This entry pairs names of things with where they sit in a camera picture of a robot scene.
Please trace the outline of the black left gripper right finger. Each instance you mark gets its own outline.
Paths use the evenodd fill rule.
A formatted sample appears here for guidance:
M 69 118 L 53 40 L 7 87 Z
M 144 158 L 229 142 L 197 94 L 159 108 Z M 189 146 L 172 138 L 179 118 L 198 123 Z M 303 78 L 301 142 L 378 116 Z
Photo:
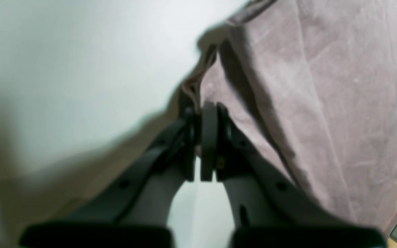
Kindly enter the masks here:
M 203 182 L 225 187 L 235 232 L 232 248 L 386 248 L 379 231 L 326 212 L 269 163 L 231 120 L 222 103 L 201 117 Z

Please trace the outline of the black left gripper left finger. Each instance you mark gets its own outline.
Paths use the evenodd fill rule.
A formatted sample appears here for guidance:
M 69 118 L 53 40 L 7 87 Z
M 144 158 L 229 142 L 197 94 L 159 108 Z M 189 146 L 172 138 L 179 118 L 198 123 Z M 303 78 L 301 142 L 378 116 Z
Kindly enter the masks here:
M 22 234 L 22 248 L 173 248 L 172 201 L 194 180 L 194 110 L 165 128 L 97 197 Z

